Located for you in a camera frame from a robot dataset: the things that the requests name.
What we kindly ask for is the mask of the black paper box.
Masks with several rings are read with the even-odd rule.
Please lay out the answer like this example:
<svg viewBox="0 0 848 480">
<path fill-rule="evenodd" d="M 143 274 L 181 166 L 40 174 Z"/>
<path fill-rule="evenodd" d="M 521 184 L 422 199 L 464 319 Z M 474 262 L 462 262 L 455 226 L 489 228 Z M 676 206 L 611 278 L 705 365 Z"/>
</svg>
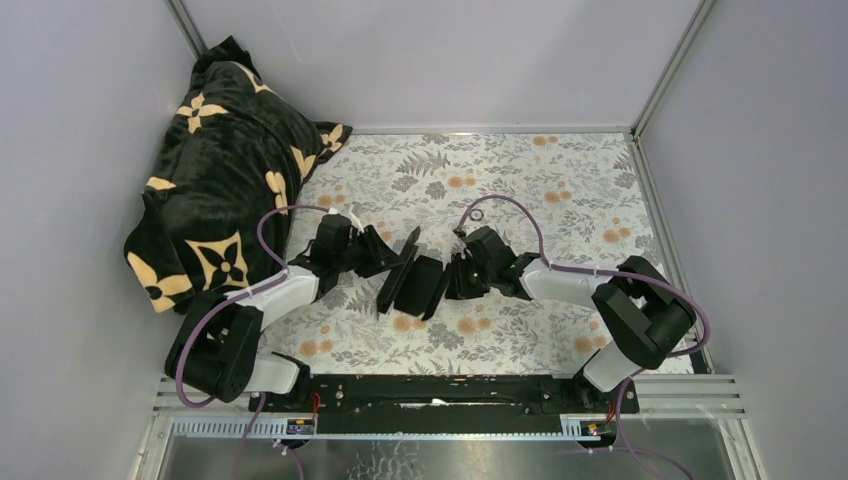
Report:
<svg viewBox="0 0 848 480">
<path fill-rule="evenodd" d="M 376 297 L 376 310 L 386 314 L 395 309 L 422 322 L 431 319 L 450 282 L 452 265 L 426 255 L 418 255 L 421 227 L 407 237 L 400 263 L 390 270 Z"/>
</svg>

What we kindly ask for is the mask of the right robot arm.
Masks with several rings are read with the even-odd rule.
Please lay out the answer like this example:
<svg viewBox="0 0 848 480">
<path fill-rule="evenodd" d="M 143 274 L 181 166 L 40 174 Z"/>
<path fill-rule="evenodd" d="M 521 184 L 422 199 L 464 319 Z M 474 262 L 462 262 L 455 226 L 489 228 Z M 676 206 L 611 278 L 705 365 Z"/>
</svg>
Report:
<svg viewBox="0 0 848 480">
<path fill-rule="evenodd" d="M 490 227 L 456 235 L 464 247 L 451 261 L 446 298 L 479 298 L 496 289 L 505 297 L 564 302 L 600 315 L 611 339 L 578 371 L 573 396 L 583 410 L 601 410 L 623 380 L 657 369 L 695 324 L 693 306 L 640 256 L 614 270 L 593 270 L 549 264 L 534 252 L 517 255 Z"/>
</svg>

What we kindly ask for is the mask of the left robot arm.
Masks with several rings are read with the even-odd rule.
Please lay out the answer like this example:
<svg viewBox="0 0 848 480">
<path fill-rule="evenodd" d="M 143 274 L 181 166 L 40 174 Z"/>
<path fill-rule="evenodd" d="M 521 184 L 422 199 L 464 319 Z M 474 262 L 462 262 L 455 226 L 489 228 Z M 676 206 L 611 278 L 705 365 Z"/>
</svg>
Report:
<svg viewBox="0 0 848 480">
<path fill-rule="evenodd" d="M 314 238 L 280 272 L 242 290 L 206 291 L 189 305 L 166 358 L 164 371 L 179 382 L 179 395 L 191 408 L 187 388 L 209 400 L 232 402 L 240 395 L 271 394 L 288 411 L 309 401 L 309 368 L 284 354 L 262 354 L 259 340 L 274 322 L 321 299 L 341 274 L 369 278 L 402 264 L 372 225 L 357 227 L 341 214 L 322 217 Z"/>
</svg>

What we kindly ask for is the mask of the floral tablecloth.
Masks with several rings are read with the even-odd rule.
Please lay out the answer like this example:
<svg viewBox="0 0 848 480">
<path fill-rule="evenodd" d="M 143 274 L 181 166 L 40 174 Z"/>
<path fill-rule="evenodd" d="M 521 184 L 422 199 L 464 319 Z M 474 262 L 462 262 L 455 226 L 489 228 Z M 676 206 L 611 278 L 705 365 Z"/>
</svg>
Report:
<svg viewBox="0 0 848 480">
<path fill-rule="evenodd" d="M 422 255 L 447 260 L 468 229 L 494 228 L 517 253 L 610 268 L 663 263 L 629 139 L 602 134 L 355 135 L 300 195 L 288 251 L 314 236 L 321 207 L 353 209 L 394 250 L 421 227 Z M 383 278 L 343 274 L 318 302 L 275 322 L 264 353 L 316 373 L 570 375 L 610 339 L 592 311 L 498 293 L 443 301 L 422 322 L 375 307 Z"/>
</svg>

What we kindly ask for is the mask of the black floral blanket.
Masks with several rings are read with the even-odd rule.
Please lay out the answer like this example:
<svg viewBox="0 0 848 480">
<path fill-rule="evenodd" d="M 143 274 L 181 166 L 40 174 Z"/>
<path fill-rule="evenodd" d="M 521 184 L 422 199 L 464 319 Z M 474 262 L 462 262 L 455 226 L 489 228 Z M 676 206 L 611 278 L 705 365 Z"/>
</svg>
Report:
<svg viewBox="0 0 848 480">
<path fill-rule="evenodd" d="M 291 206 L 351 134 L 291 106 L 233 37 L 204 52 L 124 244 L 153 309 L 184 313 L 202 292 L 239 290 L 278 272 Z"/>
</svg>

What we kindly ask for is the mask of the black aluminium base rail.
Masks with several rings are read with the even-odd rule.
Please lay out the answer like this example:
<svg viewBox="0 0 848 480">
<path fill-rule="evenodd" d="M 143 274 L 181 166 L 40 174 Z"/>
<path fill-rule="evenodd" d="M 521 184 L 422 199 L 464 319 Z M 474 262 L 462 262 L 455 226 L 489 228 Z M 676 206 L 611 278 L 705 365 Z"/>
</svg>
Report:
<svg viewBox="0 0 848 480">
<path fill-rule="evenodd" d="M 173 381 L 160 383 L 153 410 L 174 416 L 190 437 L 240 436 L 253 414 L 254 438 L 563 439 L 598 443 L 625 419 L 736 420 L 745 416 L 724 375 L 640 375 L 623 393 L 593 393 L 565 378 L 526 376 L 315 375 L 294 393 L 261 400 L 184 406 Z"/>
</svg>

